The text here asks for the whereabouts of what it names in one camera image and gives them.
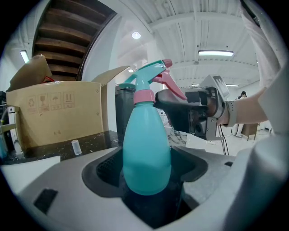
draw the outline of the turquoise spray bottle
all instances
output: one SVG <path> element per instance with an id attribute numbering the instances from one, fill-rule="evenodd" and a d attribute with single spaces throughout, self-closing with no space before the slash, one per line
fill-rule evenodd
<path id="1" fill-rule="evenodd" d="M 168 137 L 154 108 L 154 93 L 149 84 L 165 84 L 175 95 L 186 99 L 169 75 L 171 60 L 159 60 L 132 74 L 124 83 L 136 79 L 134 104 L 123 142 L 123 174 L 128 187 L 140 195 L 161 192 L 171 174 Z"/>

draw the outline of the wooden staircase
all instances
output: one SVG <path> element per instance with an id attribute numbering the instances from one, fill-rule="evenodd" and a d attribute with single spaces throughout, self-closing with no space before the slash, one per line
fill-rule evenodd
<path id="1" fill-rule="evenodd" d="M 115 15 L 97 0 L 51 0 L 39 21 L 32 54 L 45 56 L 55 81 L 81 80 L 91 46 Z"/>

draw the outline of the round ceiling light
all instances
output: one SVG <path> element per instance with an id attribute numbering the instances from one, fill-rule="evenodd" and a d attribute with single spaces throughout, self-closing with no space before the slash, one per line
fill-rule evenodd
<path id="1" fill-rule="evenodd" d="M 138 33 L 137 31 L 133 32 L 131 34 L 131 36 L 134 38 L 134 39 L 139 39 L 141 37 L 140 33 Z"/>

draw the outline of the ceiling light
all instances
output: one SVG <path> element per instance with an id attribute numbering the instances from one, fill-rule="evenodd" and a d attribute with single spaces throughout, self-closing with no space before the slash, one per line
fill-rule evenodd
<path id="1" fill-rule="evenodd" d="M 20 54 L 24 60 L 25 63 L 27 63 L 29 61 L 28 55 L 27 55 L 27 51 L 26 50 L 22 50 L 20 51 Z"/>
<path id="2" fill-rule="evenodd" d="M 236 84 L 226 84 L 227 87 L 239 87 L 239 85 Z"/>
<path id="3" fill-rule="evenodd" d="M 202 51 L 199 51 L 198 54 L 200 56 L 203 56 L 203 55 L 232 56 L 234 54 L 234 52 L 232 52 L 232 51 L 217 51 L 217 50 L 202 50 Z"/>
<path id="4" fill-rule="evenodd" d="M 141 37 L 140 33 L 138 33 L 137 31 L 133 32 L 131 34 L 131 36 L 134 38 L 134 39 L 139 39 Z"/>
<path id="5" fill-rule="evenodd" d="M 197 87 L 199 84 L 192 84 L 192 87 Z M 227 87 L 239 87 L 239 85 L 236 84 L 226 84 Z"/>

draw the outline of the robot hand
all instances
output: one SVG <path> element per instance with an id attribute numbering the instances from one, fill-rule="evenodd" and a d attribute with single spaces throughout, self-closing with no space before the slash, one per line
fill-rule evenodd
<path id="1" fill-rule="evenodd" d="M 182 90 L 187 100 L 175 97 L 168 90 L 156 94 L 155 107 L 164 110 L 171 126 L 177 130 L 191 133 L 205 140 L 221 140 L 216 137 L 218 124 L 226 113 L 224 95 L 228 89 L 220 76 L 208 76 L 200 88 Z"/>

